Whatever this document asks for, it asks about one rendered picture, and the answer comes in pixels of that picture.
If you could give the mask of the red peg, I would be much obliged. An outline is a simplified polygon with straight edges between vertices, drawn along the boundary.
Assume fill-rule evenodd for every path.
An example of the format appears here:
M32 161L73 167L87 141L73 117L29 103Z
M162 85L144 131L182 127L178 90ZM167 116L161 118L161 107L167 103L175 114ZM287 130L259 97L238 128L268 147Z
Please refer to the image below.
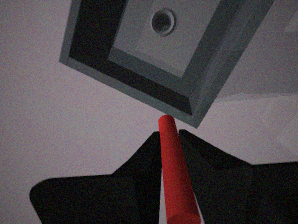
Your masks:
M175 120L158 120L167 224L201 224Z

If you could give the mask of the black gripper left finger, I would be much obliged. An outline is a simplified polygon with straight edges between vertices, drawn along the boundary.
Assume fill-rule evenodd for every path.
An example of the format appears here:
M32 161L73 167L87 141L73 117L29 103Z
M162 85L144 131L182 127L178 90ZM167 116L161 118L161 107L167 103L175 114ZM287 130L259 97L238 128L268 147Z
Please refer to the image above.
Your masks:
M42 224L159 224L161 175L160 132L155 131L112 174L50 178L31 188L29 197Z

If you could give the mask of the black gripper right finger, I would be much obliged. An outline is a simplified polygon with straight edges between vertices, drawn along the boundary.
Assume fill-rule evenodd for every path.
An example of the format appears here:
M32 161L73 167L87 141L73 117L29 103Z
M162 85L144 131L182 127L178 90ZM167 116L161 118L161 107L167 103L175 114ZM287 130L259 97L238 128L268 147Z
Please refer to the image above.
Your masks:
M205 224L256 224L263 197L298 194L298 162L252 165L185 129L179 139Z

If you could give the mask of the grey plate with round hole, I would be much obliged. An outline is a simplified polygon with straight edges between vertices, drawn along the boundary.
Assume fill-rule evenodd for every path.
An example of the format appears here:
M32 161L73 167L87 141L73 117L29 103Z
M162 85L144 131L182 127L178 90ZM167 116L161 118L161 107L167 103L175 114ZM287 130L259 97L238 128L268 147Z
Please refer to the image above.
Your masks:
M114 47L182 78L220 1L128 0Z

